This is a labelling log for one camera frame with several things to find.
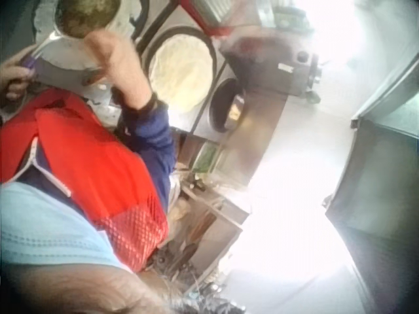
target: purple handle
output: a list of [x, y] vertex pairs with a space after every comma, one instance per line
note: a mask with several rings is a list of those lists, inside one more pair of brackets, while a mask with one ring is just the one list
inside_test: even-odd
[[36, 58], [32, 55], [28, 55], [22, 59], [20, 66], [27, 67], [28, 69], [33, 69], [35, 67]]

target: person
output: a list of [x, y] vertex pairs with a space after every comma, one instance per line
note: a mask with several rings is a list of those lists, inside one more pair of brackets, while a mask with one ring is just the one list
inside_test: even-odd
[[[136, 275], [167, 234], [175, 149], [167, 106], [131, 41], [85, 40], [113, 83], [127, 135], [117, 139], [76, 95], [51, 88], [1, 128], [1, 278], [37, 313], [173, 313]], [[20, 99], [34, 71], [1, 66]]]

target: green food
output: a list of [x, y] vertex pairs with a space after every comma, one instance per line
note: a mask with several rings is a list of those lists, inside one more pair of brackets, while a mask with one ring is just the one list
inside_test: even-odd
[[65, 35], [84, 38], [115, 17], [121, 0], [60, 0], [56, 23]]

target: red vest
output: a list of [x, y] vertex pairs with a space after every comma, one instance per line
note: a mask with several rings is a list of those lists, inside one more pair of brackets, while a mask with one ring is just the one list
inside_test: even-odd
[[105, 130], [86, 104], [51, 89], [1, 129], [1, 182], [18, 171], [39, 137], [52, 173], [90, 222], [105, 230], [119, 259], [139, 271], [168, 225], [143, 160]]

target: blue long sleeve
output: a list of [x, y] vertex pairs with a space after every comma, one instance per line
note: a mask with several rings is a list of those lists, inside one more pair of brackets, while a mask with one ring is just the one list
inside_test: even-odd
[[130, 150], [141, 156], [149, 170], [162, 206], [167, 211], [169, 175], [175, 166], [175, 147], [167, 108], [159, 106], [143, 119], [123, 107], [122, 118], [130, 133], [122, 140]]

